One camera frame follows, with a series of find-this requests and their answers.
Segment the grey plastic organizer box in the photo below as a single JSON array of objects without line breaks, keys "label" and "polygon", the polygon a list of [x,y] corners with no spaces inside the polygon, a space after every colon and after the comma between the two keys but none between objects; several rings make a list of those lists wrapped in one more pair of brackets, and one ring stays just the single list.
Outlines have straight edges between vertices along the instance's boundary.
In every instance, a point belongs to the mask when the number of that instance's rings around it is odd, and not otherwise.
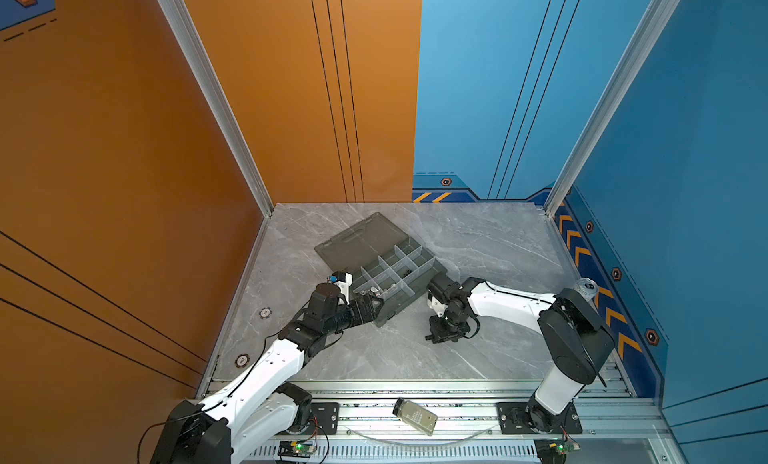
[{"label": "grey plastic organizer box", "polygon": [[432,251],[376,212],[318,244],[316,253],[333,271],[352,275],[350,297],[371,287],[384,304],[374,320],[381,327],[428,291],[435,276],[447,272]]}]

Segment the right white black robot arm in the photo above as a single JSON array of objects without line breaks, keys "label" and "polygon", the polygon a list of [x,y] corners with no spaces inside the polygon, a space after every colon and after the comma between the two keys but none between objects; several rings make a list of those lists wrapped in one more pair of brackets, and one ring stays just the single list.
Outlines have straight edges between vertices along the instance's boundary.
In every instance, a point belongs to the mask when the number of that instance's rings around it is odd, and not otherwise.
[{"label": "right white black robot arm", "polygon": [[502,320],[542,336],[552,367],[525,405],[523,416],[534,433],[563,431],[574,414],[574,399],[601,380],[600,371],[617,339],[592,300],[598,284],[580,278],[558,293],[532,293],[468,278],[458,283],[440,273],[428,284],[426,340],[438,344],[471,339],[483,317]]}]

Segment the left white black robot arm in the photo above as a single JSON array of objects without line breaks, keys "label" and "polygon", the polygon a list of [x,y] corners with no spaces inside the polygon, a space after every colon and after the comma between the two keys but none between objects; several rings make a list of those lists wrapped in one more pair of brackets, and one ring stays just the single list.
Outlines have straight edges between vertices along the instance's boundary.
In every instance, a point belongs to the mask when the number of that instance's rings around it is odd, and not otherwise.
[{"label": "left white black robot arm", "polygon": [[330,346],[331,335],[374,321],[375,294],[350,295],[339,281],[318,284],[274,341],[238,377],[198,401],[184,400],[156,426],[152,463],[240,463],[273,436],[304,428],[311,394],[290,379]]}]

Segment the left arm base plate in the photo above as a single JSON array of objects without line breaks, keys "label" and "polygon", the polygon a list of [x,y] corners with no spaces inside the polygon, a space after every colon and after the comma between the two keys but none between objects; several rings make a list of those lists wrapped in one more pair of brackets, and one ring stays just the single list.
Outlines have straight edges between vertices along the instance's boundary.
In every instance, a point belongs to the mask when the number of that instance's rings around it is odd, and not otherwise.
[{"label": "left arm base plate", "polygon": [[286,433],[312,434],[315,431],[315,425],[318,425],[320,434],[335,435],[338,429],[339,411],[338,402],[313,402],[300,406]]}]

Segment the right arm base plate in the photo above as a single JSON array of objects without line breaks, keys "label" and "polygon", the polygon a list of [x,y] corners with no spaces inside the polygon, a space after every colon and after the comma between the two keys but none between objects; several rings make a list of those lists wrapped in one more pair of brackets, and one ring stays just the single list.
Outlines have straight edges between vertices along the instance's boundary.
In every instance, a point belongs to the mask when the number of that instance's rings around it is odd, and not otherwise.
[{"label": "right arm base plate", "polygon": [[552,414],[533,401],[499,402],[495,409],[504,435],[583,433],[581,420],[573,402],[568,403],[560,414]]}]

